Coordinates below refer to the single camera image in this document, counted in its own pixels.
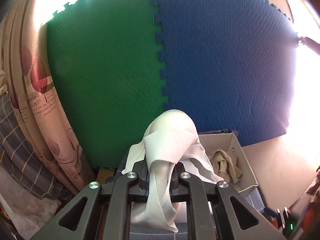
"leaf pattern curtain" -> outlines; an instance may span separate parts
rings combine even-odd
[[[73,194],[95,179],[50,74],[36,0],[16,0],[4,19],[2,66],[18,124],[34,152]]]

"beige cloth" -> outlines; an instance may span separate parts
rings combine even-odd
[[[226,182],[237,183],[239,181],[242,171],[236,166],[238,162],[236,154],[228,154],[222,149],[217,149],[211,153],[209,160],[214,173],[222,177]]]

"gray checkered blanket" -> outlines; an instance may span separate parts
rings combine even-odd
[[[40,199],[72,197],[33,152],[14,116],[8,94],[0,96],[0,142],[0,164],[28,192]]]

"white fabric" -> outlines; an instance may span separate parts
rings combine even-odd
[[[15,181],[1,165],[0,178],[0,203],[18,233],[25,240],[29,240],[54,216],[61,202],[58,199],[36,198]]]
[[[179,110],[168,110],[149,125],[142,141],[130,147],[122,174],[132,171],[133,165],[145,156],[150,174],[149,196],[147,203],[133,205],[131,224],[177,232],[174,220],[181,203],[171,203],[169,195],[174,165],[182,162],[186,171],[202,181],[216,183],[223,179],[214,174],[193,121]],[[183,206],[179,222],[186,218]]]
[[[4,93],[7,93],[7,84],[4,76],[4,70],[0,70],[0,96]]]

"white plastic bag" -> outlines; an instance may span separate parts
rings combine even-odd
[[[18,233],[29,240],[55,214],[59,200],[36,198],[0,165],[0,202]]]

